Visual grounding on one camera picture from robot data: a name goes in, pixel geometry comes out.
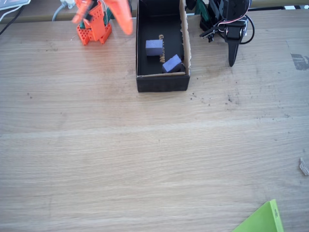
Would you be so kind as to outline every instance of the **cardboard box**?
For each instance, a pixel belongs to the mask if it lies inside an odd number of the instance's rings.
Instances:
[[[136,30],[136,81],[139,92],[186,91],[191,48],[185,0],[139,0]],[[146,56],[146,40],[163,40],[162,56]],[[183,67],[162,73],[162,64],[177,54]]]

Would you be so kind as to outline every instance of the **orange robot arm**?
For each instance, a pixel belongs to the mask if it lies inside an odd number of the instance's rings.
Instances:
[[[75,2],[79,10],[72,21],[73,23],[79,23],[88,13],[93,0],[75,0]],[[132,34],[133,21],[127,0],[105,0],[104,2],[112,11],[124,33],[127,35]]]

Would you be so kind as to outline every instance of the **wooden table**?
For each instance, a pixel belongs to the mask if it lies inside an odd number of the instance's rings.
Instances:
[[[309,14],[251,12],[235,65],[190,16],[186,92],[139,94],[135,36],[71,22],[0,36],[0,231],[230,232],[276,199],[309,228]]]

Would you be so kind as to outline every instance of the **blue block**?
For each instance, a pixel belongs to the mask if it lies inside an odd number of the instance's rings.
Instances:
[[[160,56],[163,54],[163,40],[146,40],[146,55]]]
[[[163,73],[174,73],[179,71],[179,69],[182,66],[182,60],[179,58],[179,56],[176,54],[171,59],[166,61],[163,66]]]

